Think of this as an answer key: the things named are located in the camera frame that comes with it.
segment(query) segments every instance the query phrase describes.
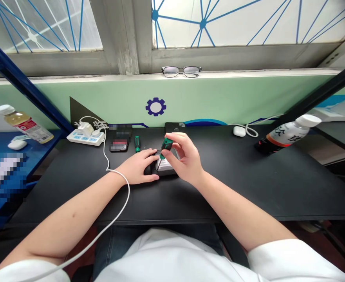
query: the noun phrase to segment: orange label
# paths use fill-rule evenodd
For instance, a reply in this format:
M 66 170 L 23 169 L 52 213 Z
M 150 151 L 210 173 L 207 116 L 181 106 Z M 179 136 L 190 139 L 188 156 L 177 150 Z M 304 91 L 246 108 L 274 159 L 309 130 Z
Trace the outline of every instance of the orange label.
M 278 141 L 275 141 L 271 136 L 270 133 L 266 136 L 266 139 L 268 139 L 271 143 L 273 143 L 274 145 L 277 145 L 279 147 L 288 147 L 291 144 L 283 144 L 283 143 L 279 143 Z

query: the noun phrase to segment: screwdriver handle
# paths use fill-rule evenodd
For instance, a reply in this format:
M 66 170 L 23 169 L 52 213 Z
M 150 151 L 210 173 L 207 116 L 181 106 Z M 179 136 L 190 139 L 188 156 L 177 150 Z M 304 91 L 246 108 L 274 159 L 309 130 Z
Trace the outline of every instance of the screwdriver handle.
M 139 136 L 136 136 L 134 138 L 134 146 L 136 147 L 136 153 L 141 151 L 141 149 L 140 149 L 141 144 L 140 144 L 140 137 Z
M 173 141 L 171 139 L 165 138 L 163 143 L 162 143 L 162 148 L 161 148 L 161 154 L 159 155 L 159 157 L 161 159 L 165 159 L 164 155 L 162 155 L 162 150 L 166 149 L 166 150 L 171 150 L 172 148 L 172 143 Z

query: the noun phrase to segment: white cable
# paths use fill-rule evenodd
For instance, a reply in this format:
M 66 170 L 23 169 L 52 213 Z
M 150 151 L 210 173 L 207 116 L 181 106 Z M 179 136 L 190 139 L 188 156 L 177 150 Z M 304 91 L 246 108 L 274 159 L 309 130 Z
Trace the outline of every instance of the white cable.
M 259 123 L 262 123 L 264 121 L 267 121 L 269 119 L 272 119 L 272 118 L 276 118 L 276 117 L 279 117 L 279 116 L 283 116 L 284 114 L 280 114 L 280 115 L 276 115 L 276 116 L 271 116 L 271 117 L 268 117 L 267 119 L 263 119 L 261 121 L 258 121 L 258 122 L 255 122 L 255 123 L 247 123 L 246 125 L 240 125 L 240 124 L 237 124 L 237 123 L 230 123 L 228 125 L 237 125 L 237 126 L 240 126 L 240 127 L 244 127 L 246 129 L 246 133 L 251 136 L 251 137 L 258 137 L 258 132 L 256 130 L 254 130 L 253 128 L 250 128 L 249 126 L 250 125 L 256 125 L 256 124 L 259 124 Z
M 93 119 L 96 119 L 97 121 L 101 122 L 99 119 L 95 118 L 95 117 L 91 117 L 91 116 L 84 116 L 82 117 L 79 121 L 81 122 L 82 119 L 84 118 L 93 118 Z M 35 281 L 38 281 L 39 279 L 42 279 L 60 269 L 63 269 L 65 266 L 68 266 L 69 264 L 71 264 L 72 262 L 74 262 L 76 259 L 78 259 L 79 257 L 81 257 L 84 253 L 86 253 L 86 251 L 88 249 L 90 249 L 90 247 L 99 239 L 99 237 L 118 219 L 118 217 L 121 215 L 121 213 L 123 212 L 123 210 L 125 209 L 125 206 L 127 205 L 128 203 L 128 200 L 129 200 L 129 195 L 130 195 L 130 186 L 129 186 L 129 182 L 128 182 L 128 179 L 120 172 L 116 171 L 116 170 L 111 170 L 109 169 L 110 167 L 110 160 L 108 159 L 108 157 L 106 156 L 105 154 L 105 145 L 106 145 L 106 137 L 107 137 L 107 133 L 106 133 L 106 128 L 108 127 L 102 127 L 105 129 L 105 139 L 103 141 L 103 155 L 105 156 L 106 160 L 107 160 L 107 168 L 106 168 L 106 171 L 112 171 L 112 172 L 116 172 L 117 174 L 120 174 L 126 181 L 126 184 L 128 185 L 128 196 L 126 198 L 126 201 L 125 201 L 125 204 L 123 206 L 123 208 L 120 210 L 120 212 L 117 214 L 117 216 L 113 219 L 113 221 L 110 222 L 109 225 L 107 225 L 98 235 L 97 237 L 94 238 L 94 240 L 86 246 L 85 249 L 83 249 L 81 252 L 79 252 L 78 254 L 76 254 L 74 257 L 72 257 L 71 259 L 67 260 L 66 262 L 60 264 L 59 266 L 56 266 L 55 268 L 51 269 L 50 271 L 47 271 L 43 274 L 40 274 L 38 276 L 35 276 L 35 277 L 32 277 L 32 278 L 28 278 L 26 280 L 22 280 L 22 281 L 19 281 L 19 282 L 35 282 Z

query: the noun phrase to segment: left hand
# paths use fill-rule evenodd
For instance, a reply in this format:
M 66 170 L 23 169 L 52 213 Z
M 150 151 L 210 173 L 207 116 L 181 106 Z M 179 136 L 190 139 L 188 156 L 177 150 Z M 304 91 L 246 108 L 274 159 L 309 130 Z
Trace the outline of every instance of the left hand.
M 122 173 L 128 179 L 129 184 L 139 184 L 158 180 L 159 176 L 156 174 L 144 175 L 145 168 L 159 159 L 158 155 L 152 155 L 155 154 L 156 151 L 157 149 L 150 148 L 136 153 L 115 170 Z

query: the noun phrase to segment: green screwdriver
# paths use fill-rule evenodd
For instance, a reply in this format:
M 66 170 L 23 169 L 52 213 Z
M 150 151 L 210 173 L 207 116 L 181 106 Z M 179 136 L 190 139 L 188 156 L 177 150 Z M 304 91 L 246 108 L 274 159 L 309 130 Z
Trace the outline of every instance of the green screwdriver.
M 166 150 L 169 150 L 169 151 L 170 151 L 170 150 L 172 149 L 172 143 L 173 143 L 173 141 L 172 141 L 171 139 L 168 139 L 168 138 L 165 138 L 165 139 L 164 139 L 164 141 L 163 141 L 163 143 L 162 143 L 161 154 L 159 155 L 159 157 L 161 158 L 161 160 L 160 160 L 159 165 L 158 165 L 158 167 L 157 167 L 157 171 L 158 171 L 158 169 L 159 169 L 159 166 L 161 165 L 162 160 L 165 159 L 165 156 L 162 155 L 162 150 L 166 149 Z
M 136 136 L 134 138 L 134 146 L 136 147 L 136 153 L 139 153 L 141 151 L 140 149 L 140 137 L 139 136 Z

